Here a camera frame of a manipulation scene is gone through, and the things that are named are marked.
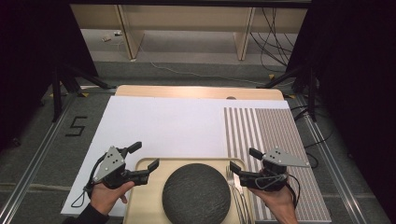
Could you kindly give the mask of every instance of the floor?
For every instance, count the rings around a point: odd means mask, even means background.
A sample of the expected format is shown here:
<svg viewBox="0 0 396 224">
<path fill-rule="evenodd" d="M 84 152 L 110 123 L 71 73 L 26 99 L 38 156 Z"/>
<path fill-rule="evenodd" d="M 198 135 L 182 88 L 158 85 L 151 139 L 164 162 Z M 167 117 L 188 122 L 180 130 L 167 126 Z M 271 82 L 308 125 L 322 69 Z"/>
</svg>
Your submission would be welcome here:
<svg viewBox="0 0 396 224">
<path fill-rule="evenodd" d="M 100 70 L 99 73 L 103 72 L 101 70 L 103 63 L 127 64 L 125 66 L 144 64 L 147 67 L 151 67 L 151 69 L 167 70 L 168 73 L 176 75 L 188 73 L 190 76 L 195 76 L 197 80 L 194 83 L 200 85 L 200 79 L 216 75 L 213 73 L 204 74 L 205 71 L 210 71 L 211 66 L 259 66 L 263 72 L 265 71 L 265 74 L 274 74 L 275 76 L 282 74 L 285 69 L 279 62 L 267 55 L 262 55 L 261 49 L 255 44 L 252 37 L 249 39 L 246 59 L 238 61 L 232 34 L 150 31 L 145 34 L 137 58 L 131 61 L 126 57 L 122 37 L 114 36 L 115 31 L 81 30 L 81 32 L 87 42 L 92 59 L 96 62 L 98 70 Z M 110 35 L 111 40 L 102 41 L 105 35 Z M 283 48 L 292 50 L 292 43 L 295 42 L 296 37 L 297 35 L 294 34 L 278 35 L 277 39 Z M 275 40 L 272 37 L 269 42 L 275 44 Z M 267 48 L 281 60 L 277 48 Z M 287 51 L 286 53 L 287 56 L 282 55 L 285 63 L 287 62 L 286 57 L 290 56 Z M 179 63 L 184 64 L 184 66 L 172 67 L 172 64 Z M 188 69 L 188 71 L 179 70 L 181 68 Z M 269 71 L 268 68 L 276 69 L 279 72 Z M 235 79 L 232 75 L 227 77 L 221 74 L 219 78 L 224 79 L 224 86 L 234 85 L 232 82 L 226 82 L 231 81 L 231 78 Z M 269 78 L 269 76 L 262 77 L 262 83 L 268 82 Z M 241 86 L 254 88 L 255 85 L 260 83 L 260 80 L 254 79 L 252 81 L 249 76 L 241 76 L 238 77 L 237 82 L 242 83 Z M 295 96 L 290 89 L 291 83 L 292 79 L 288 79 L 284 83 L 275 86 L 275 88 L 280 89 L 284 93 L 290 108 L 306 105 L 306 94 Z M 40 167 L 39 171 L 32 174 L 34 181 L 23 197 L 11 223 L 60 223 L 64 218 L 59 214 L 63 200 L 67 197 L 67 193 L 73 183 L 73 174 L 78 171 L 78 165 L 85 157 L 86 148 L 89 147 L 90 141 L 87 141 L 87 139 L 92 139 L 94 136 L 95 128 L 100 122 L 101 113 L 103 113 L 106 101 L 108 101 L 111 93 L 104 91 L 91 92 L 90 95 L 91 98 L 88 104 L 83 103 L 79 98 L 71 103 L 68 112 L 71 115 L 64 122 L 64 125 L 72 122 L 70 120 L 73 118 L 72 115 L 78 115 L 82 112 L 94 117 L 95 120 L 90 121 L 92 125 L 84 131 L 87 132 L 86 139 L 70 141 L 69 139 L 61 138 L 65 132 L 69 131 L 60 130 L 59 133 L 56 133 L 52 142 L 49 142 L 52 149 L 43 155 L 46 159 L 38 164 Z M 43 139 L 47 138 L 47 131 L 53 125 L 48 119 L 51 117 L 52 112 L 50 90 L 49 94 L 44 96 L 43 101 L 47 105 L 35 112 L 31 122 L 27 124 L 21 135 L 21 139 L 28 141 L 28 144 L 22 142 L 20 147 L 10 146 L 9 149 L 2 151 L 0 154 L 0 204 L 2 206 L 5 206 L 7 198 L 13 192 L 20 178 L 25 174 L 30 160 L 35 157 L 37 149 L 42 147 Z M 319 98 L 317 99 L 317 104 L 321 104 Z M 300 111 L 299 108 L 296 108 L 292 110 L 292 113 L 297 116 Z M 311 163 L 318 162 L 318 168 L 313 169 L 313 171 L 326 206 L 332 216 L 332 223 L 360 223 L 359 220 L 362 220 L 362 223 L 390 223 L 374 194 L 361 177 L 353 159 L 348 157 L 347 148 L 333 126 L 331 116 L 326 112 L 324 106 L 319 107 L 316 112 L 318 118 L 316 123 L 313 123 L 309 116 L 303 115 L 296 120 L 296 126 L 306 151 L 313 156 L 310 158 L 312 159 Z M 75 150 L 72 152 L 66 151 L 64 146 Z M 334 165 L 339 170 L 337 174 L 341 174 L 341 176 L 333 173 Z M 340 185 L 336 183 L 339 179 L 345 183 L 344 187 L 346 187 L 347 191 L 350 191 L 350 194 L 345 194 L 339 189 Z M 347 204 L 347 202 L 350 202 L 349 196 L 356 200 L 353 202 L 356 207 L 351 207 Z M 354 212 L 356 212 L 353 209 L 360 210 L 362 219 L 353 217 Z M 121 219 L 113 218 L 109 223 L 120 222 Z"/>
</svg>

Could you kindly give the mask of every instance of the beige tray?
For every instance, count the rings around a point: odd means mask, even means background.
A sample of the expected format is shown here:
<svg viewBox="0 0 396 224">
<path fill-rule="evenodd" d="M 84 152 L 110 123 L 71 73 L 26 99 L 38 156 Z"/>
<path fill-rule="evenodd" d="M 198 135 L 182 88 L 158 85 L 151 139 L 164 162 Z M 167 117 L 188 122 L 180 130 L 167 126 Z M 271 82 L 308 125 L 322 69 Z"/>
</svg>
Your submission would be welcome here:
<svg viewBox="0 0 396 224">
<path fill-rule="evenodd" d="M 146 170 L 148 165 L 155 159 L 142 159 L 136 165 L 136 170 Z M 242 170 L 245 170 L 245 164 L 239 159 L 196 159 L 196 158 L 177 158 L 177 159 L 160 159 L 160 166 L 157 170 L 152 172 L 148 179 L 146 186 L 139 186 L 133 188 L 130 199 L 128 201 L 127 210 L 125 213 L 124 224 L 140 224 L 140 223 L 156 223 L 169 224 L 171 223 L 163 211 L 163 186 L 168 177 L 179 167 L 190 163 L 203 163 L 212 166 L 218 170 L 225 177 L 225 167 L 230 165 L 230 161 L 239 165 Z M 243 188 L 245 197 L 247 198 L 247 207 L 250 217 L 252 217 L 251 199 L 247 188 Z M 226 218 L 222 223 L 232 224 L 239 223 L 238 214 L 236 212 L 236 205 L 231 195 L 231 207 Z"/>
</svg>

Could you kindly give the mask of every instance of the person's left hand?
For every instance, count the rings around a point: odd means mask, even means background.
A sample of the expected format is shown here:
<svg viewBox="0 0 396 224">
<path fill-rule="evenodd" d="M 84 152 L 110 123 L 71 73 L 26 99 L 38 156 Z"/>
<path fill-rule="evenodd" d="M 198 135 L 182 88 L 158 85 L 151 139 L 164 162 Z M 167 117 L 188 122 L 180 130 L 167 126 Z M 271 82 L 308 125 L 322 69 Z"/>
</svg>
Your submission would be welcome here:
<svg viewBox="0 0 396 224">
<path fill-rule="evenodd" d="M 108 189 L 102 183 L 97 184 L 93 187 L 91 205 L 98 212 L 107 216 L 118 198 L 120 198 L 123 203 L 128 203 L 128 200 L 125 197 L 125 193 L 133 187 L 133 181 L 127 182 L 117 189 Z"/>
</svg>

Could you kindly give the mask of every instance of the hand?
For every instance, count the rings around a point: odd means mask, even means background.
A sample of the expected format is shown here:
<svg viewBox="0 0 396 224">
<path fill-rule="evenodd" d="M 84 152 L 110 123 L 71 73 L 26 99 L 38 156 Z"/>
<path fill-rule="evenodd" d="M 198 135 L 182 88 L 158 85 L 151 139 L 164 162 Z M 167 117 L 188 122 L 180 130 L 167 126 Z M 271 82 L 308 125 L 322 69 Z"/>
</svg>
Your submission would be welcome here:
<svg viewBox="0 0 396 224">
<path fill-rule="evenodd" d="M 249 189 L 260 197 L 279 223 L 298 223 L 290 190 L 285 186 L 280 191 Z"/>
<path fill-rule="evenodd" d="M 134 182 L 130 181 L 121 185 L 117 189 L 108 189 L 104 184 L 97 184 L 93 187 L 91 196 L 91 205 L 98 212 L 107 216 L 113 208 L 117 199 L 120 198 L 123 203 L 128 203 L 125 193 L 134 186 Z"/>
</svg>

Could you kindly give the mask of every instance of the table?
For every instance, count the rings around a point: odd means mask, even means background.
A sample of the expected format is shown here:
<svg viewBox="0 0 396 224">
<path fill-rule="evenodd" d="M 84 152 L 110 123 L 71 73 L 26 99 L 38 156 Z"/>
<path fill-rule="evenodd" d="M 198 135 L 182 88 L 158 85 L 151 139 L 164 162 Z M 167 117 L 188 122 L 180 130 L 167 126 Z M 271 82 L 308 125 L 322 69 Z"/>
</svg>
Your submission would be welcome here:
<svg viewBox="0 0 396 224">
<path fill-rule="evenodd" d="M 225 100 L 230 97 L 238 100 Z M 169 128 L 169 123 L 163 124 L 169 120 L 177 125 Z M 189 129 L 185 131 L 185 127 L 178 127 L 178 124 L 185 124 Z M 286 147 L 290 154 L 307 161 L 289 106 L 278 90 L 120 86 L 107 105 L 62 214 L 77 215 L 83 209 L 84 206 L 71 208 L 70 204 L 81 193 L 97 158 L 103 155 L 106 149 L 103 146 L 108 146 L 116 138 L 116 147 L 132 144 L 137 139 L 143 142 L 142 149 L 126 158 L 130 170 L 142 158 L 179 156 L 239 158 L 249 171 L 258 172 L 260 162 L 249 157 L 248 146 L 268 150 L 273 146 Z M 299 220 L 331 222 L 312 170 L 293 167 L 290 172 L 303 183 L 297 210 Z M 252 197 L 252 202 L 255 219 L 262 222 L 275 220 L 261 200 Z M 110 215 L 121 217 L 124 211 L 125 205 L 116 204 Z"/>
</svg>

